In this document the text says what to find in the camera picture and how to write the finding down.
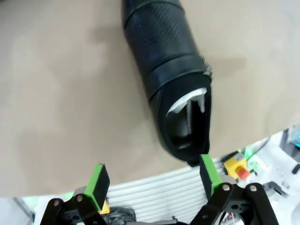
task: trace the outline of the yellow object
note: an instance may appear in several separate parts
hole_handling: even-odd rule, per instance
[[[104,204],[103,204],[103,207],[102,207],[102,210],[99,212],[99,214],[108,214],[110,212],[110,208],[109,208],[109,205],[107,203],[107,201],[105,200],[104,201]]]
[[[224,166],[229,176],[232,176],[234,179],[238,179],[239,176],[236,171],[239,167],[244,167],[245,169],[247,169],[247,161],[243,154],[237,153],[229,160],[224,162]]]

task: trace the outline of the white corrugated panel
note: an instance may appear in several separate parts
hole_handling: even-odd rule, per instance
[[[219,174],[223,164],[215,159]],[[155,222],[175,216],[189,223],[207,202],[199,167],[186,167],[155,177],[111,186],[108,191],[111,207],[130,206],[137,221]]]

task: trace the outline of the cardboard surface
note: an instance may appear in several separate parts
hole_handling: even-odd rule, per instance
[[[300,2],[183,0],[214,69],[210,154],[300,122]],[[64,193],[185,166],[158,142],[119,0],[0,3],[1,196]]]

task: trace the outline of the green object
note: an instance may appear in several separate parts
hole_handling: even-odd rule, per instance
[[[200,156],[200,176],[207,199],[209,199],[214,194],[215,189],[222,183],[222,179],[209,154]]]
[[[94,202],[98,211],[102,210],[109,184],[110,181],[105,165],[98,164],[95,167],[90,181],[83,193]]]

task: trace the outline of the bolt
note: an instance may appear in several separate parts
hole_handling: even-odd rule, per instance
[[[257,188],[256,188],[254,185],[251,185],[251,186],[250,186],[250,190],[251,190],[251,191],[257,191]]]
[[[54,202],[54,206],[58,206],[60,204],[60,202],[58,201],[58,200],[56,200],[55,202]]]
[[[77,201],[78,201],[78,202],[81,202],[82,200],[83,200],[82,195],[77,196]]]
[[[222,188],[223,188],[224,191],[229,191],[230,190],[230,187],[227,184],[224,184]]]

